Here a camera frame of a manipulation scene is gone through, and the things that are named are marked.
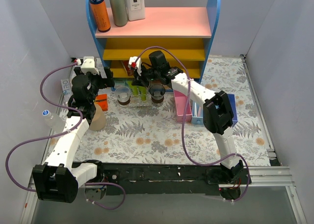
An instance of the beige cup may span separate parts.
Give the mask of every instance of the beige cup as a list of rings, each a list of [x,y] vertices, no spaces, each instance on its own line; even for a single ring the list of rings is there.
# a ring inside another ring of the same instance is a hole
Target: beige cup
[[[100,131],[106,125],[106,117],[104,115],[102,108],[98,104],[95,104],[95,107],[96,112],[92,120],[92,123],[89,126],[89,129],[92,131]]]

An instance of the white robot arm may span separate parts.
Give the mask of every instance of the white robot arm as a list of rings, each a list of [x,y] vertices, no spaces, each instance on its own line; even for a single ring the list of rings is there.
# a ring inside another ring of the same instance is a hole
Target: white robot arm
[[[147,86],[151,79],[158,79],[184,95],[188,92],[188,79],[185,73],[177,67],[170,68],[161,51],[150,54],[152,68],[143,65],[134,72],[134,85]],[[82,136],[87,131],[95,113],[94,100],[100,88],[114,86],[113,78],[103,79],[95,67],[94,60],[87,59],[81,68],[75,68],[76,77],[72,80],[72,92],[69,106],[79,109],[83,121],[73,131],[62,136],[51,155],[43,165],[36,165],[32,175],[39,199],[61,202],[73,202],[78,188],[86,182],[101,182],[104,175],[101,172],[101,162],[87,160],[78,168],[72,168],[73,159]],[[223,91],[217,93],[206,89],[195,81],[190,83],[190,98],[203,106],[204,125],[213,133],[221,158],[235,153],[236,148],[232,138],[233,113],[229,98]],[[75,111],[69,111],[64,131],[72,128],[80,120]],[[233,179],[243,169],[242,161],[231,156],[221,162],[222,169]]]
[[[187,95],[188,90],[188,79],[185,73],[180,73],[175,76],[173,80],[171,80],[172,88],[178,92]],[[190,98],[195,101],[198,105],[203,106],[206,103],[206,100],[211,100],[216,98],[216,92],[213,90],[209,90],[202,85],[198,84],[195,81],[191,81],[191,92]],[[232,137],[232,126],[228,126],[223,134],[213,133],[218,149],[220,152],[220,157],[223,158],[229,154],[236,154],[236,147]],[[223,166],[227,169],[231,169],[235,167],[239,163],[239,159],[237,156],[231,156],[224,161],[221,162]]]

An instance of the blue bottle cap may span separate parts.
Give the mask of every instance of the blue bottle cap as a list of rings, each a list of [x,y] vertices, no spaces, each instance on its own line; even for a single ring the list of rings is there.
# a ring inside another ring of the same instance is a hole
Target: blue bottle cap
[[[48,115],[49,114],[49,110],[44,110],[43,111],[43,116],[46,116],[46,115]]]

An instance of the tabletop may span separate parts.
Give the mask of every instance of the tabletop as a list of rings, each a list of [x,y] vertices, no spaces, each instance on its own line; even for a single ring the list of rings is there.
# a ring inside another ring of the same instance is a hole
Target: tabletop
[[[233,128],[237,152],[250,166],[269,166],[266,139],[240,58],[207,61],[201,85],[235,95],[238,123]],[[97,159],[107,163],[191,164],[182,147],[181,123],[176,122],[173,93],[166,93],[161,107],[122,108],[111,89],[107,93],[106,126],[83,136],[74,161]],[[61,110],[61,117],[67,111]],[[185,124],[185,144],[192,159],[211,163],[220,159],[212,133],[204,126]],[[48,152],[56,145],[52,139]]]

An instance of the gray bottle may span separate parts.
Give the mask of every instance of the gray bottle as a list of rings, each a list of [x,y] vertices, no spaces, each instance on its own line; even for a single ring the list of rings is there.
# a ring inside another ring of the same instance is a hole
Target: gray bottle
[[[122,27],[128,22],[128,14],[125,0],[110,0],[114,24]]]

